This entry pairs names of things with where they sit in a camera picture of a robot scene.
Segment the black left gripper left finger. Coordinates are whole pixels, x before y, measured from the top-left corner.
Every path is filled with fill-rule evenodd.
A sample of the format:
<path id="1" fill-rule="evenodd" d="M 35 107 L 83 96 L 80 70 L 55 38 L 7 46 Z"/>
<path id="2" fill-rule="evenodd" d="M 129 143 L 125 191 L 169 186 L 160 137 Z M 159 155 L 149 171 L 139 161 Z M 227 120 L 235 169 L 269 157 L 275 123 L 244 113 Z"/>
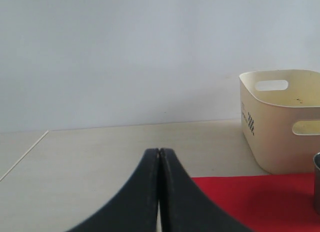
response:
<path id="1" fill-rule="evenodd" d="M 159 149 L 147 149 L 115 196 L 69 231 L 156 231 L 159 165 Z"/>

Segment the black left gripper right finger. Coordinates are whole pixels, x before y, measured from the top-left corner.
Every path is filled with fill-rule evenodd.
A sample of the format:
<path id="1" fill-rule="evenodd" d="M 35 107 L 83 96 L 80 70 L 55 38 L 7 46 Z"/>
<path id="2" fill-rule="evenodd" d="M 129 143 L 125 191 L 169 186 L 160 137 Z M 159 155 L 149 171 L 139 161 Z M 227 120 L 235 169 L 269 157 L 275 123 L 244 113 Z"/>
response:
<path id="1" fill-rule="evenodd" d="M 212 202 L 194 183 L 175 151 L 159 151 L 162 231 L 251 231 Z"/>

